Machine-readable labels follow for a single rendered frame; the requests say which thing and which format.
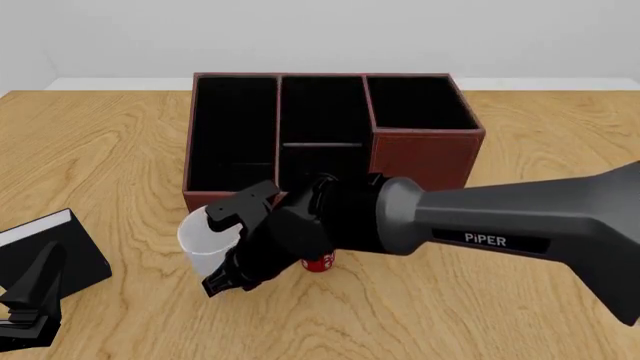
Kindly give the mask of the flat plate on black stalk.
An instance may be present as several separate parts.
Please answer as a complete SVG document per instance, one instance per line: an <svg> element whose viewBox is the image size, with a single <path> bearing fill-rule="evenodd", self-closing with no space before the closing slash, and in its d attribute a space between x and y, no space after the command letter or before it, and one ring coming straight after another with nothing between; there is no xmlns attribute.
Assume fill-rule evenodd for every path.
<svg viewBox="0 0 640 360"><path fill-rule="evenodd" d="M208 217L215 224L241 221L260 222L272 209L272 200L280 194L271 180L258 182L228 197L214 200L206 206Z"/></svg>

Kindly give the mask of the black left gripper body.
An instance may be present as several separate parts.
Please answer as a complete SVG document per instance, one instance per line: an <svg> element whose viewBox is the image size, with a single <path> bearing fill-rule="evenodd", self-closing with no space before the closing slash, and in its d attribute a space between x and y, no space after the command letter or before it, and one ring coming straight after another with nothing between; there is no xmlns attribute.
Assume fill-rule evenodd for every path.
<svg viewBox="0 0 640 360"><path fill-rule="evenodd" d="M50 347L61 325L58 300L41 305L3 302L9 317L0 319L0 348Z"/></svg>

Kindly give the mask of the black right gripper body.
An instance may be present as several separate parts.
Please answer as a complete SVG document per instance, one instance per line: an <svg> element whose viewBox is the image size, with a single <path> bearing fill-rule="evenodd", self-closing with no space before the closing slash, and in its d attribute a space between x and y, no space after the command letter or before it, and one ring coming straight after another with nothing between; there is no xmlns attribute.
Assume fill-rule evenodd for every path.
<svg viewBox="0 0 640 360"><path fill-rule="evenodd" d="M329 253L329 241L316 206L277 205L260 222L245 224L225 261L237 266L249 291L300 260Z"/></svg>

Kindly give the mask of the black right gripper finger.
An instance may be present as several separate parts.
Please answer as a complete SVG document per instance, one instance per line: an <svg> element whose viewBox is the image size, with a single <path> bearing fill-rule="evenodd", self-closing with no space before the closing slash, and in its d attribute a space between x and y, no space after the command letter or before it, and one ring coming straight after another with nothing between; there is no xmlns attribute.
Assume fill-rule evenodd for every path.
<svg viewBox="0 0 640 360"><path fill-rule="evenodd" d="M209 298L227 290L246 287L237 266L225 261L214 272L203 279L201 285Z"/></svg>
<svg viewBox="0 0 640 360"><path fill-rule="evenodd" d="M207 224L213 232L223 232L236 226L244 227L244 222L237 213L228 215L207 214Z"/></svg>

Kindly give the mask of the red-brown desk caddy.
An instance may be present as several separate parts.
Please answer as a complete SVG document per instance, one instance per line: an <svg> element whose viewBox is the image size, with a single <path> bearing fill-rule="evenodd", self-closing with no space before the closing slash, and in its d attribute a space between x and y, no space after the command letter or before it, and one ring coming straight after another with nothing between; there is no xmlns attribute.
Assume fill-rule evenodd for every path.
<svg viewBox="0 0 640 360"><path fill-rule="evenodd" d="M485 134L448 74L198 73L182 193L195 210L315 173L462 188Z"/></svg>

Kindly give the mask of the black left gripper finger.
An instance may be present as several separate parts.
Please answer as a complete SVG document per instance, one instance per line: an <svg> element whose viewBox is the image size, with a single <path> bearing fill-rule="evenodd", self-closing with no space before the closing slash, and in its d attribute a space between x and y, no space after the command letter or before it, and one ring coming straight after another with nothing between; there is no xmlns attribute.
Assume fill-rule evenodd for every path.
<svg viewBox="0 0 640 360"><path fill-rule="evenodd" d="M3 305L40 305L61 275L66 251L59 242L49 242L23 275L0 296Z"/></svg>

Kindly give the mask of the red tin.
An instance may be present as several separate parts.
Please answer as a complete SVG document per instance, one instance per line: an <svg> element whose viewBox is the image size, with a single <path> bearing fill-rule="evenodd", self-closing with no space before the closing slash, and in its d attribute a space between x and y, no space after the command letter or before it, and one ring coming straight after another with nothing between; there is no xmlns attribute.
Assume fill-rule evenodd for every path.
<svg viewBox="0 0 640 360"><path fill-rule="evenodd" d="M335 252L332 251L328 254L323 254L316 260L300 260L304 269L309 272L320 273L326 272L332 268L335 261Z"/></svg>

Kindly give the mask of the black book with white pages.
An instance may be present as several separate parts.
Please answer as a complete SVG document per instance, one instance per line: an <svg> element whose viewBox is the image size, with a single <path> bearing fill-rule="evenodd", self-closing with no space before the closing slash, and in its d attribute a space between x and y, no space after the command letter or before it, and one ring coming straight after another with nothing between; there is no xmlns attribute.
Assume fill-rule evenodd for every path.
<svg viewBox="0 0 640 360"><path fill-rule="evenodd" d="M0 232L0 287L8 290L53 241L67 254L63 298L111 277L111 267L89 233L71 209L63 209Z"/></svg>

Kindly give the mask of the white mug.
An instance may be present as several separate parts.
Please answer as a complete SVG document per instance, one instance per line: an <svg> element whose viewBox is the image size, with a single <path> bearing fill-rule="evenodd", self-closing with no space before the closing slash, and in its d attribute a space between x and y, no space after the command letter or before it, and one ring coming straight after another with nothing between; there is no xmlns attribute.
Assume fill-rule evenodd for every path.
<svg viewBox="0 0 640 360"><path fill-rule="evenodd" d="M242 224L234 224L221 232L211 230L206 207L202 206L184 218L177 230L179 244L202 278L221 266L227 251L241 239Z"/></svg>

